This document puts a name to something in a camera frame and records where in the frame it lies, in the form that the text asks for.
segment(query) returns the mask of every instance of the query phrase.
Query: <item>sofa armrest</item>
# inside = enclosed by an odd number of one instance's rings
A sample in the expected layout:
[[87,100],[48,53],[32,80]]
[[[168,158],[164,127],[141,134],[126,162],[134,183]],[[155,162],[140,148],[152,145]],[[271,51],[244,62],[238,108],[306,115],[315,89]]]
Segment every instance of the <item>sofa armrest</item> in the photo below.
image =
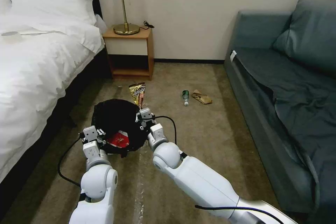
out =
[[238,47],[271,48],[289,28],[291,17],[292,12],[239,11],[226,56]]

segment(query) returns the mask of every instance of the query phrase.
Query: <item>bed frame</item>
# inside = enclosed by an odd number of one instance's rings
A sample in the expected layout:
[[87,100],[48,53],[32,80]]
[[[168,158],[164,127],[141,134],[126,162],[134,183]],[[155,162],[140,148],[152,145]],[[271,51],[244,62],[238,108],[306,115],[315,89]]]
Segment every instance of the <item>bed frame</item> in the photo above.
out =
[[[99,0],[93,0],[95,14],[102,15]],[[51,116],[47,120],[41,137],[23,154],[16,165],[10,170],[0,184],[0,195],[2,204],[0,207],[0,221],[12,205],[16,196],[26,183],[37,163],[50,145],[55,134],[60,130],[62,124],[68,120],[72,122],[69,113],[77,104],[79,97],[87,84],[95,77],[111,78],[107,62],[106,47],[100,51],[85,69],[72,81],[66,89],[66,95],[57,101]]]

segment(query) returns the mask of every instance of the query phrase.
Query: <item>crumpled paper bag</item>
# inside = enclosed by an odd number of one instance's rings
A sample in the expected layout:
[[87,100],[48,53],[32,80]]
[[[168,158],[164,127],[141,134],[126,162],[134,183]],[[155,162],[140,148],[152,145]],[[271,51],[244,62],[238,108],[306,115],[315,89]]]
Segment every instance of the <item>crumpled paper bag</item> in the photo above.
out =
[[203,103],[203,104],[210,104],[212,103],[212,100],[209,96],[202,94],[200,91],[198,91],[197,89],[193,92],[192,96],[198,100],[199,102]]

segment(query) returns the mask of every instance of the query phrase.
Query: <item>nightstand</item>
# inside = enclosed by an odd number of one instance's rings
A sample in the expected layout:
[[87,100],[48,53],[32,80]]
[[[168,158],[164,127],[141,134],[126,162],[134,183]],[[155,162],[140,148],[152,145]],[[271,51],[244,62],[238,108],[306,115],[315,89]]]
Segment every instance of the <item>nightstand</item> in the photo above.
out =
[[154,68],[152,29],[133,35],[118,35],[110,28],[103,34],[113,77],[140,77],[151,80]]

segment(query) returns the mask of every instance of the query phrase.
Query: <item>plastic bottle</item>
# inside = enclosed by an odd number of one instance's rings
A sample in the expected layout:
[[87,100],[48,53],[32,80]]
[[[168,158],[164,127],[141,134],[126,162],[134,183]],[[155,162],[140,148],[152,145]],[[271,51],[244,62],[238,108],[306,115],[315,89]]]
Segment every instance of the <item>plastic bottle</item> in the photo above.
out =
[[189,106],[189,91],[188,90],[184,90],[182,92],[182,97],[184,99],[184,105],[185,106]]

